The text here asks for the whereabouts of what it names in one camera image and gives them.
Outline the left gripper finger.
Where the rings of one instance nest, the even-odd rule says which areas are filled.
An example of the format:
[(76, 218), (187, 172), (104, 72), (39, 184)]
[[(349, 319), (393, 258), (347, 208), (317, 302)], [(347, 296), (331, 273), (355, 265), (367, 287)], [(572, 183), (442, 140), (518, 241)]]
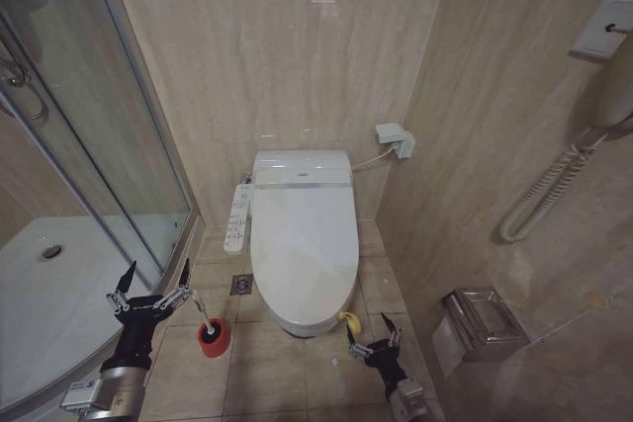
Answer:
[(159, 300), (156, 303), (156, 308), (160, 310), (177, 309), (191, 295), (190, 280), (190, 259), (187, 258), (176, 288)]
[(115, 314), (120, 314), (130, 309), (126, 294), (130, 289), (135, 271), (136, 261), (133, 261), (126, 272), (120, 277), (115, 290), (112, 293), (106, 294), (106, 301), (112, 307)]

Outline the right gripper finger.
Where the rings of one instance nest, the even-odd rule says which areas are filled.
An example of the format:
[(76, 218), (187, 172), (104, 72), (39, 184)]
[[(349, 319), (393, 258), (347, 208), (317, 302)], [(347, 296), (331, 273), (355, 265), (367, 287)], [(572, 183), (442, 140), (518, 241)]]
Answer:
[(390, 319), (385, 313), (381, 313), (381, 317), (390, 331), (390, 337), (388, 339), (389, 348), (398, 348), (400, 346), (400, 339), (402, 335), (402, 329), (398, 328), (394, 321)]
[(348, 338), (348, 353), (354, 359), (366, 359), (371, 355), (371, 349), (356, 342), (352, 330), (349, 326), (346, 326), (346, 333)]

